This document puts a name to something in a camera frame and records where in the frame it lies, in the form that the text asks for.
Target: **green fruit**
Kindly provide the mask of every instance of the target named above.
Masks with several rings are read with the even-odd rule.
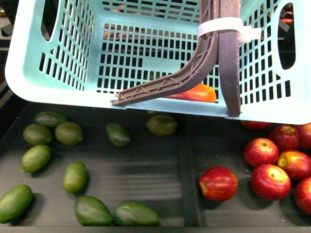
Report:
[[[96,197],[79,197],[74,212],[83,226],[109,226],[113,223],[113,216],[109,209]]]
[[[35,116],[36,123],[51,128],[56,128],[59,124],[67,121],[67,117],[53,111],[45,111]]]
[[[82,162],[70,164],[63,178],[63,187],[69,193],[81,192],[88,180],[88,172],[86,166]]]
[[[31,145],[48,145],[53,141],[53,133],[44,125],[31,124],[23,131],[24,139]]]
[[[127,201],[117,206],[115,222],[119,226],[157,226],[160,223],[160,216],[143,203]]]
[[[0,199],[0,223],[8,223],[19,217],[29,206],[34,195],[27,185],[11,188]]]
[[[43,168],[52,158],[52,149],[46,145],[30,148],[21,159],[22,172],[33,173]]]
[[[155,115],[148,120],[146,126],[157,136],[168,136],[175,133],[178,124],[172,116]]]
[[[72,122],[65,122],[56,127],[55,137],[65,145],[75,146],[83,141],[84,133],[79,125]]]
[[[115,123],[106,125],[109,140],[117,147],[125,147],[132,141],[130,133],[122,126]]]

